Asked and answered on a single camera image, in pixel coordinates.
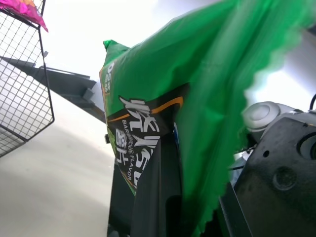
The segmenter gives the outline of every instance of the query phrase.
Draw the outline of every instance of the white wall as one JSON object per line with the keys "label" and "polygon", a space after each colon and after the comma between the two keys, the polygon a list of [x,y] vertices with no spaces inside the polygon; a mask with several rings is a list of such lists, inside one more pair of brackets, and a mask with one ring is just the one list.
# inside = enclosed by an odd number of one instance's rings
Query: white wall
{"label": "white wall", "polygon": [[[215,0],[47,0],[44,19],[50,32],[43,34],[44,49],[49,52],[46,62],[91,76],[97,81],[92,100],[103,109],[98,75],[106,56],[103,40],[133,46],[173,17],[212,2]],[[304,38],[279,72],[259,83],[261,88],[257,83],[249,90],[249,103],[272,100],[307,109],[316,93],[315,48]]]}

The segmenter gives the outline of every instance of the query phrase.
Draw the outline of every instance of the chip bag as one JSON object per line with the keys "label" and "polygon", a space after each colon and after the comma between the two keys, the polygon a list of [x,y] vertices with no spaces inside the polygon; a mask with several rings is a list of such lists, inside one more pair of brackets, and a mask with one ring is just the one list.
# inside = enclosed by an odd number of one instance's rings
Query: chip bag
{"label": "chip bag", "polygon": [[0,0],[0,9],[8,8],[15,13],[24,16],[33,23],[41,25],[47,32],[42,15],[34,5],[33,0]]}
{"label": "chip bag", "polygon": [[314,0],[227,0],[170,21],[128,48],[105,41],[100,71],[107,127],[131,190],[158,139],[177,128],[181,236],[198,237],[229,180],[244,90],[282,65],[313,22]]}

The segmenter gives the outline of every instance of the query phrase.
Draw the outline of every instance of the black wire basket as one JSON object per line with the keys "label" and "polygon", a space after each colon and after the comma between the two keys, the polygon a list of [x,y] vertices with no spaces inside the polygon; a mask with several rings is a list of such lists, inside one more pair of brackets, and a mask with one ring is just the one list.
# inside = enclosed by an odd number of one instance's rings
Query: black wire basket
{"label": "black wire basket", "polygon": [[[45,0],[34,3],[43,14]],[[0,9],[0,157],[53,122],[40,26]]]}

